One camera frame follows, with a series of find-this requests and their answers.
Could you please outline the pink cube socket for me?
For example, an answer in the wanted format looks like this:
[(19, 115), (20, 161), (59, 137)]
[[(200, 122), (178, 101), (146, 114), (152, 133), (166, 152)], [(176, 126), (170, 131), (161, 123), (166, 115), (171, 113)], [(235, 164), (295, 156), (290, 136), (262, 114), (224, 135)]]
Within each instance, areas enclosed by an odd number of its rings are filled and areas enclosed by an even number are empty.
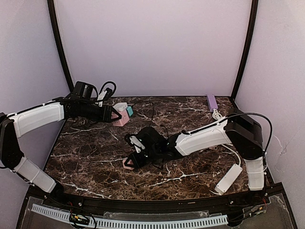
[(112, 124), (114, 126), (124, 126), (125, 124), (127, 124), (129, 122), (130, 117), (126, 110), (120, 112), (120, 115), (122, 116), (121, 119), (112, 122)]

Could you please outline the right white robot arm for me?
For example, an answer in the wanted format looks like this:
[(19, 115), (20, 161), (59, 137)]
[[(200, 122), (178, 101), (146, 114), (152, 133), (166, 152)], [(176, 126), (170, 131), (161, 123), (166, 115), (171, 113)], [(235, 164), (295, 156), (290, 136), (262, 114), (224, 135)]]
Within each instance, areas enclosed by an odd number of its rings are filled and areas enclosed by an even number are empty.
[(244, 161), (248, 174), (248, 187), (251, 191), (264, 189), (265, 154), (269, 146), (263, 143), (262, 127), (252, 119), (254, 113), (244, 113), (234, 108), (227, 116), (192, 131), (181, 131), (165, 138), (153, 127), (147, 126), (137, 134), (125, 136), (133, 146), (132, 152), (124, 161), (126, 169), (139, 169), (156, 162), (181, 159), (200, 150), (228, 144), (235, 148), (232, 152)]

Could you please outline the pink plug adapter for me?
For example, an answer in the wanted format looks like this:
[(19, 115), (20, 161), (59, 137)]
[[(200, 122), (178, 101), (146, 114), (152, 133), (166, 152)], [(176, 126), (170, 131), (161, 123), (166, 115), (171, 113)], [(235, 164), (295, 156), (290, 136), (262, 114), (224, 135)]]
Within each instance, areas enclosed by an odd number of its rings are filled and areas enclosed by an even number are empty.
[(123, 168), (128, 170), (134, 170), (133, 162), (130, 159), (125, 159), (122, 161)]

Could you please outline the white plug adapter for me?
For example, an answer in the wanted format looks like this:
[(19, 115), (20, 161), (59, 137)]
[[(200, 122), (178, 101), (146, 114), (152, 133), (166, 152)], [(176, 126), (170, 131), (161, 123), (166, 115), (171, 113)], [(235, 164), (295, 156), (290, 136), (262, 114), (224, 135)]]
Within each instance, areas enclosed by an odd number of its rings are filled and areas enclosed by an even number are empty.
[(122, 112), (128, 107), (128, 104), (126, 102), (120, 102), (116, 103), (113, 107), (117, 112)]

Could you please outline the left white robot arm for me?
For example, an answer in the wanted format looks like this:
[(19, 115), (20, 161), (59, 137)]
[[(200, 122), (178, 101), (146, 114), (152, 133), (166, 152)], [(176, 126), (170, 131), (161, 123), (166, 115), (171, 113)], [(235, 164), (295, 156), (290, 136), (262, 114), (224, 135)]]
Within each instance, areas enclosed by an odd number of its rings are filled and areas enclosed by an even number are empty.
[(64, 119), (83, 117), (94, 122), (111, 123), (121, 119), (112, 106), (59, 102), (43, 104), (11, 115), (0, 115), (0, 160), (5, 168), (17, 173), (46, 193), (61, 190), (62, 185), (30, 161), (20, 149), (18, 139), (25, 134)]

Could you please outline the teal plug with black cable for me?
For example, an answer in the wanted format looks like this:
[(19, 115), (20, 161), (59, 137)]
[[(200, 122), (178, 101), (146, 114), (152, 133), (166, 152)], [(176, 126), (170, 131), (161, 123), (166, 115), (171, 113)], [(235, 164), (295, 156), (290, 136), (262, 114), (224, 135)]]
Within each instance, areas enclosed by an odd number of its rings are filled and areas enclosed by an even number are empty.
[(140, 102), (133, 103), (131, 105), (131, 108), (133, 109), (135, 106), (140, 105), (140, 104), (145, 104), (145, 105), (149, 104), (152, 107), (151, 117), (150, 118), (148, 117), (149, 114), (144, 114), (145, 111), (146, 111), (144, 108), (142, 108), (141, 111), (137, 111), (136, 112), (137, 115), (140, 115), (142, 117), (146, 117), (147, 119), (149, 119), (149, 124), (148, 124), (149, 127), (152, 127), (153, 124), (155, 124), (155, 125), (163, 128), (165, 130), (165, 132), (166, 132), (167, 139), (169, 139), (168, 128), (165, 125), (163, 125), (163, 124), (157, 124), (156, 122), (154, 122), (154, 115), (155, 115), (155, 105), (154, 105), (154, 103), (152, 101), (148, 101), (148, 100), (140, 101)]

